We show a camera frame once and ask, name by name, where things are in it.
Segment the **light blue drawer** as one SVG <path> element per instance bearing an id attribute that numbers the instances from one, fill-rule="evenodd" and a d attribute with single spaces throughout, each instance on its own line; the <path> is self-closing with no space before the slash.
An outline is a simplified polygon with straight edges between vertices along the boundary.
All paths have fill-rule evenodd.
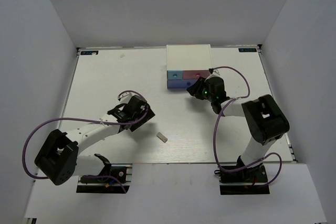
<path id="1" fill-rule="evenodd" d="M 183 71 L 181 70 L 168 70 L 167 71 L 167 80 L 182 80 Z"/>

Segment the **lavender blue drawer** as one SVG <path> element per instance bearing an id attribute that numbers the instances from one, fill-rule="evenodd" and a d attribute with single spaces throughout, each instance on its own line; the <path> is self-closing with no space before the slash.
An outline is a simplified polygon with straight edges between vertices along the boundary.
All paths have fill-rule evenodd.
<path id="1" fill-rule="evenodd" d="M 167 81 L 167 88 L 168 89 L 187 89 L 188 87 L 195 84 L 197 80 L 168 80 Z"/>

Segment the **pink drawer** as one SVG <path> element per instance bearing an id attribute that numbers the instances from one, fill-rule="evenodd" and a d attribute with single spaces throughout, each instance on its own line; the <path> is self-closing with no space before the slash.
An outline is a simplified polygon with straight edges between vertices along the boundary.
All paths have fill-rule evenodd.
<path id="1" fill-rule="evenodd" d="M 210 75 L 208 70 L 184 70 L 183 80 L 197 80 L 199 77 L 207 78 Z"/>

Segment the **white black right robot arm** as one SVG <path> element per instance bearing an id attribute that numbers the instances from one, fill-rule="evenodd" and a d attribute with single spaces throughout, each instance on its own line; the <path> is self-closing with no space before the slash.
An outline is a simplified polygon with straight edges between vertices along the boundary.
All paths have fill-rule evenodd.
<path id="1" fill-rule="evenodd" d="M 213 133 L 213 151 L 215 161 L 221 172 L 237 173 L 247 182 L 256 175 L 255 167 L 262 164 L 269 155 L 270 147 L 290 129 L 289 122 L 273 97 L 263 95 L 256 100 L 242 101 L 241 98 L 229 98 L 221 77 L 200 77 L 187 92 L 199 99 L 211 103 L 217 114 Z M 216 137 L 220 119 L 235 116 L 246 120 L 250 132 L 250 140 L 244 152 L 238 157 L 236 168 L 227 169 L 220 165 L 216 149 Z"/>

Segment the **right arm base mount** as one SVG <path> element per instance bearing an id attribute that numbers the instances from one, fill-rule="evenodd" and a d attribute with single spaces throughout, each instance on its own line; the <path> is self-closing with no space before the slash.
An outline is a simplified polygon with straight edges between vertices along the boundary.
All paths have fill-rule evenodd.
<path id="1" fill-rule="evenodd" d="M 269 195 L 268 177 L 263 164 L 234 173 L 214 171 L 221 195 Z"/>

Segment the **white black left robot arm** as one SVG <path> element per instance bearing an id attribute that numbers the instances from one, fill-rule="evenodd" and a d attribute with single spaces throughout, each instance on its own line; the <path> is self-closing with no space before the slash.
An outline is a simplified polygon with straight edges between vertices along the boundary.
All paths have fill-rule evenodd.
<path id="1" fill-rule="evenodd" d="M 119 183 L 120 175 L 111 173 L 111 163 L 100 154 L 85 156 L 84 150 L 123 131 L 135 131 L 155 116 L 145 98 L 130 95 L 99 120 L 86 120 L 75 130 L 53 130 L 47 136 L 34 163 L 55 185 L 72 176 L 101 182 Z"/>

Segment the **grey white eraser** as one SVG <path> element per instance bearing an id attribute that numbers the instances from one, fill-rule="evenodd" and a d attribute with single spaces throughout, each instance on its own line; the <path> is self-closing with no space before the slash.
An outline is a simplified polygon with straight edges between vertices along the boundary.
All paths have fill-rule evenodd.
<path id="1" fill-rule="evenodd" d="M 168 138 L 164 136 L 161 132 L 158 132 L 156 137 L 159 138 L 163 143 L 166 143 L 168 141 Z"/>

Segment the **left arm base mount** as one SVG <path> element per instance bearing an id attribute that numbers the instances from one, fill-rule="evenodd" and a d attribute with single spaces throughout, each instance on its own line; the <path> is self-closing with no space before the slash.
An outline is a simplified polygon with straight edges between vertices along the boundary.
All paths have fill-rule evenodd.
<path id="1" fill-rule="evenodd" d="M 111 165 L 99 175 L 80 176 L 76 193 L 125 194 L 132 179 L 132 165 Z"/>

